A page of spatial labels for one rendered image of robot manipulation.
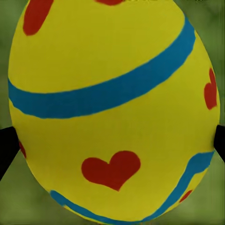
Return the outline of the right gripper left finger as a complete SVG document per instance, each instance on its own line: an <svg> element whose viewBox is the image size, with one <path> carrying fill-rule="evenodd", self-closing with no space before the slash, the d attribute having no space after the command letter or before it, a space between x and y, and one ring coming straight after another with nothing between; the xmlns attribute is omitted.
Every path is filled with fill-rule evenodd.
<svg viewBox="0 0 225 225"><path fill-rule="evenodd" d="M0 130L0 181L17 155L20 147L13 126Z"/></svg>

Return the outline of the easter egg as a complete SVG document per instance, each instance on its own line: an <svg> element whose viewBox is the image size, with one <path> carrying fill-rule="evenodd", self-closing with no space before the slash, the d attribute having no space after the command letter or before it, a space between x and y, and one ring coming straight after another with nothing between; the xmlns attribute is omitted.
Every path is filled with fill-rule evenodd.
<svg viewBox="0 0 225 225"><path fill-rule="evenodd" d="M175 208L215 151L213 66L173 0L28 0L8 94L34 177L96 223L134 225Z"/></svg>

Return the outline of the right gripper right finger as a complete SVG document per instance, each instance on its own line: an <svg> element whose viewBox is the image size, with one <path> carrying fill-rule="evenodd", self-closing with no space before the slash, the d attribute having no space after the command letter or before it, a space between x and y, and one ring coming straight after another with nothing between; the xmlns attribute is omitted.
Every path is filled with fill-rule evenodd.
<svg viewBox="0 0 225 225"><path fill-rule="evenodd" d="M217 125L214 139L214 148L225 162L225 127Z"/></svg>

